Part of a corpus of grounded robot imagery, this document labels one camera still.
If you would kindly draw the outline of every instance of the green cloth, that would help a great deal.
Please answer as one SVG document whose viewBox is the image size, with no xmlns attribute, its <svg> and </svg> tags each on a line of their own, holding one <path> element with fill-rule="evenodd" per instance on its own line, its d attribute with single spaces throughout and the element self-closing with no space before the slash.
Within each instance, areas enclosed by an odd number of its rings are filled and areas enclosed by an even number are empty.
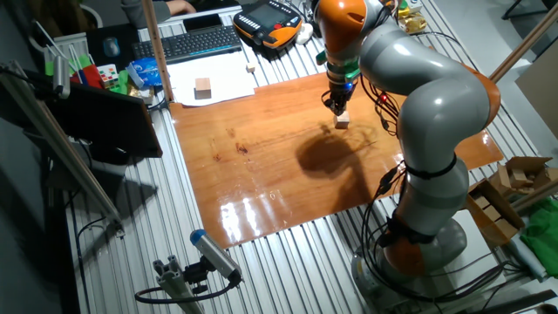
<svg viewBox="0 0 558 314">
<path fill-rule="evenodd" d="M 119 72 L 119 93 L 123 95 L 128 94 L 128 70 L 122 70 Z"/>
<path fill-rule="evenodd" d="M 91 60 L 89 59 L 89 55 L 83 54 L 79 56 L 78 59 L 82 68 L 92 65 Z M 74 65 L 76 69 L 79 68 L 79 66 L 73 62 L 73 59 L 70 59 L 70 63 Z M 71 66 L 68 66 L 68 71 L 70 72 L 70 75 L 73 75 L 74 70 L 71 68 Z M 44 64 L 44 74 L 52 76 L 52 73 L 54 73 L 54 62 L 47 62 L 46 64 Z"/>
<path fill-rule="evenodd" d="M 550 276 L 558 277 L 558 201 L 546 199 L 534 205 L 521 240 L 539 258 Z"/>
</svg>

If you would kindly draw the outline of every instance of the wooden block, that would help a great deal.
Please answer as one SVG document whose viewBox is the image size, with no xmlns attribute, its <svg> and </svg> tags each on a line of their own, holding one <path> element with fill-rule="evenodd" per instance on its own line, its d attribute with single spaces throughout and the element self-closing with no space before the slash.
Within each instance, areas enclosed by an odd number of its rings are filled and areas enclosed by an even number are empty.
<svg viewBox="0 0 558 314">
<path fill-rule="evenodd" d="M 211 82 L 209 78 L 197 78 L 195 80 L 194 96 L 196 99 L 211 98 Z"/>
<path fill-rule="evenodd" d="M 345 111 L 340 116 L 333 116 L 333 125 L 336 129 L 345 129 L 349 127 L 349 112 Z"/>
<path fill-rule="evenodd" d="M 253 64 L 253 63 L 251 63 L 251 62 L 250 62 L 250 63 L 247 63 L 247 64 L 246 64 L 246 71 L 247 71 L 248 73 L 254 73 L 254 71 L 255 71 L 255 64 Z"/>
<path fill-rule="evenodd" d="M 520 188 L 519 191 L 523 194 L 531 194 L 534 192 L 534 188 Z"/>
<path fill-rule="evenodd" d="M 498 219 L 500 219 L 500 213 L 498 212 L 498 210 L 496 210 L 496 208 L 494 208 L 494 206 L 490 205 L 487 208 L 483 209 L 483 211 L 485 212 L 485 215 L 490 218 L 491 221 L 495 222 Z"/>
<path fill-rule="evenodd" d="M 521 169 L 512 169 L 509 173 L 509 181 L 512 188 L 521 188 L 527 183 L 527 177 Z"/>
<path fill-rule="evenodd" d="M 517 233 L 517 228 L 512 226 L 506 219 L 500 218 L 496 222 L 496 227 L 504 234 L 504 236 L 508 239 L 511 239 L 512 236 L 515 236 Z"/>
<path fill-rule="evenodd" d="M 484 196 L 474 199 L 474 202 L 476 202 L 481 209 L 490 206 L 490 202 L 488 202 L 488 200 Z"/>
</svg>

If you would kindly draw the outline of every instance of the computer keyboard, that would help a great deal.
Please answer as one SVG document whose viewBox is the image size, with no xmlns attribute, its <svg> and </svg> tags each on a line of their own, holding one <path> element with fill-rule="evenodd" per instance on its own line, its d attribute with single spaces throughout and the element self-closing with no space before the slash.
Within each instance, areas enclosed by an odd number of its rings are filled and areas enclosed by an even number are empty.
<svg viewBox="0 0 558 314">
<path fill-rule="evenodd" d="M 176 64 L 193 58 L 208 57 L 219 53 L 239 51 L 241 40 L 233 26 L 222 26 L 211 31 L 186 33 L 162 38 L 165 59 L 168 64 Z M 136 59 L 153 57 L 150 41 L 132 44 Z"/>
</svg>

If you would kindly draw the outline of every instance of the wooden board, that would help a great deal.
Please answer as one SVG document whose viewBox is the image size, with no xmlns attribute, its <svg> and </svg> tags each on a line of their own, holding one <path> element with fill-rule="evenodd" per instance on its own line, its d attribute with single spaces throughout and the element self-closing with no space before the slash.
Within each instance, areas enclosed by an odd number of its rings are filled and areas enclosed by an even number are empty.
<svg viewBox="0 0 558 314">
<path fill-rule="evenodd" d="M 216 105 L 171 104 L 204 229 L 221 246 L 364 204 L 401 161 L 361 86 L 347 105 L 347 130 L 335 129 L 322 105 L 327 88 L 317 74 Z M 469 169 L 503 158 L 486 131 L 456 152 Z"/>
</svg>

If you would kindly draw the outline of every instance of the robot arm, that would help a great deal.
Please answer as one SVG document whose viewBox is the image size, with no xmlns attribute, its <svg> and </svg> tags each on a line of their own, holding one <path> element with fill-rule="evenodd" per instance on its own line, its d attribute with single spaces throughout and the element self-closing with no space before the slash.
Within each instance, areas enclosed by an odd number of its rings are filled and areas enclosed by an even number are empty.
<svg viewBox="0 0 558 314">
<path fill-rule="evenodd" d="M 445 230 L 454 225 L 451 218 L 469 187 L 466 165 L 454 149 L 493 120 L 500 106 L 497 87 L 410 38 L 378 0 L 321 0 L 315 19 L 330 79 L 324 104 L 335 114 L 344 111 L 358 71 L 377 88 L 407 96 L 397 121 L 405 192 L 380 240 L 385 259 L 407 276 L 443 267 L 466 246 L 457 232 Z"/>
</svg>

